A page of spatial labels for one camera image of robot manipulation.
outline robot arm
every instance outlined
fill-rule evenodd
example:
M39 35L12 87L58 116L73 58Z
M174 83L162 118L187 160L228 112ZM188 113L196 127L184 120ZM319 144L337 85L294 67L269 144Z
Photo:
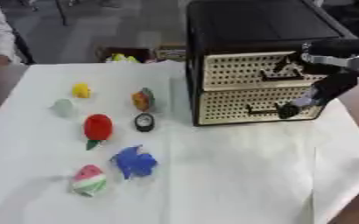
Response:
M359 39L326 39L306 43L300 51L286 56L274 72L296 63L304 74L327 74L316 81L300 98L278 108L281 119L297 115L302 109L322 106L358 84Z

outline yellow object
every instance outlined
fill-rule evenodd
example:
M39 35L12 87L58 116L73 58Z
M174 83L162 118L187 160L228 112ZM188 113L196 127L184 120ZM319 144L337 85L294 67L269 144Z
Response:
M121 61L121 60L126 60L125 55L118 53L114 56L114 61Z
M87 83L80 82L74 84L74 88L72 89L72 95L74 97L89 98L90 94L91 90L88 88Z
M131 61L131 62L140 63L140 62L138 62L138 60L137 60L135 57L133 57L133 56L129 56L127 60L128 60L128 61Z

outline perforated drawer front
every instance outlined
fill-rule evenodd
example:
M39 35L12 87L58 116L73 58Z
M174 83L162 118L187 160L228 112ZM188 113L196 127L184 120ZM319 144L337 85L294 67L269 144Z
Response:
M276 104L283 106L309 87L278 87L205 92L200 98L199 124L281 121ZM322 107L311 107L289 120L314 119Z
M209 55L204 60L205 91L251 88L306 87L324 75L301 73L301 67L289 65L273 73L276 63L292 52L259 52Z

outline toy watermelon slice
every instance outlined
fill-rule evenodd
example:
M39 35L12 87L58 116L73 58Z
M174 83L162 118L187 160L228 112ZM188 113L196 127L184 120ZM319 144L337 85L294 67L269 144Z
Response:
M72 189L81 195L93 197L106 186L106 176L95 165L88 164L84 166L74 176Z

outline chair leg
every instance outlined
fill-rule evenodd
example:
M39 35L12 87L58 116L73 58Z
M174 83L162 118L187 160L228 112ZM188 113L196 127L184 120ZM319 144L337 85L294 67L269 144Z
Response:
M67 16L64 13L64 9L62 8L62 5L60 3L60 0L55 0L55 4L57 5L57 9L59 10L61 19L62 19L62 24L64 26L67 26Z
M18 48L18 50L25 56L26 65L33 65L36 64L34 58L32 57L32 54L30 52L30 48L25 43L25 40L20 36L20 33L18 33L15 29L13 29L13 34L15 35L15 45Z

